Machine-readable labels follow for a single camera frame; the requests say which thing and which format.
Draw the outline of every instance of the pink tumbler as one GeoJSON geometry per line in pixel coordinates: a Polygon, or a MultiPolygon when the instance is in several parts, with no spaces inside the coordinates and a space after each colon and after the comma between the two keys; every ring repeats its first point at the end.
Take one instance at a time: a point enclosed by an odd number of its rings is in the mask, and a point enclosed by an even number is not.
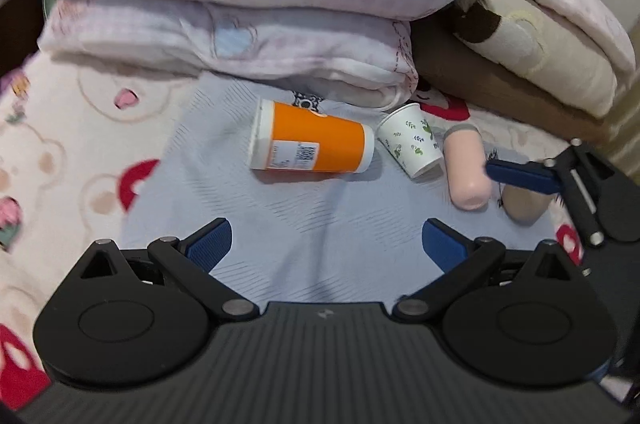
{"type": "Polygon", "coordinates": [[[447,130],[444,160],[453,205],[465,211],[484,206],[491,197],[493,186],[484,172],[484,146],[474,125],[463,123],[447,130]]]}

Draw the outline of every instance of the light blue cloth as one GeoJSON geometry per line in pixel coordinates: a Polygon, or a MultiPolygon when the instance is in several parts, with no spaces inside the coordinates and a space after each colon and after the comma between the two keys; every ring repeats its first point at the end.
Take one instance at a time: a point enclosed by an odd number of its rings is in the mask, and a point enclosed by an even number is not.
{"type": "MultiPolygon", "coordinates": [[[[301,101],[264,84],[200,77],[129,213],[121,246],[146,247],[162,235],[184,238],[226,217],[232,247],[211,274],[262,309],[268,301],[382,301],[390,308],[442,274],[422,249],[422,225],[430,217],[469,238],[491,235],[514,249],[534,249],[554,237],[546,214],[531,227],[512,222],[498,207],[497,185],[484,211],[459,211],[443,174],[411,181],[380,143],[370,168],[358,175],[252,171],[245,163],[260,97],[301,101]]],[[[372,127],[384,115],[328,100],[319,102],[319,111],[372,127]]],[[[496,150],[502,159],[525,160],[496,150]]]]}

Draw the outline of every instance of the white paper cup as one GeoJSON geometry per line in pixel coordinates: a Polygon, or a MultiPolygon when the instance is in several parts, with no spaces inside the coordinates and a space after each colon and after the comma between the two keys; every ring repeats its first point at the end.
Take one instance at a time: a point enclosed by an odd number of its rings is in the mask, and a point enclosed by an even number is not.
{"type": "Polygon", "coordinates": [[[385,117],[376,129],[376,137],[412,179],[434,166],[444,169],[444,157],[418,103],[385,117]]]}
{"type": "Polygon", "coordinates": [[[367,125],[260,99],[247,164],[253,169],[362,173],[374,148],[367,125]]]}

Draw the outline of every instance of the bed sheet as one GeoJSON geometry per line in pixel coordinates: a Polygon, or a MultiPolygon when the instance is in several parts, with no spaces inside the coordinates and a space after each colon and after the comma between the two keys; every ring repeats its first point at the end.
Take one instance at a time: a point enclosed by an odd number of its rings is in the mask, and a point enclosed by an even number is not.
{"type": "MultiPolygon", "coordinates": [[[[31,330],[90,242],[117,238],[162,156],[193,78],[38,54],[0,100],[0,400],[17,409],[48,384],[31,330]]],[[[566,143],[436,90],[417,93],[431,125],[478,127],[485,141],[530,159],[566,143]]],[[[557,236],[580,245],[558,200],[557,236]]]]}

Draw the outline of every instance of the orange cup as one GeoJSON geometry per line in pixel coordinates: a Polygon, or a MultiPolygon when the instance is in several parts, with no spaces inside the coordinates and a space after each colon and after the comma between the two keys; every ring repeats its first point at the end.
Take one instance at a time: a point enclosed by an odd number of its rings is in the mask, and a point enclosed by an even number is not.
{"type": "Polygon", "coordinates": [[[253,169],[361,173],[373,157],[371,127],[261,99],[251,130],[253,169]]]}

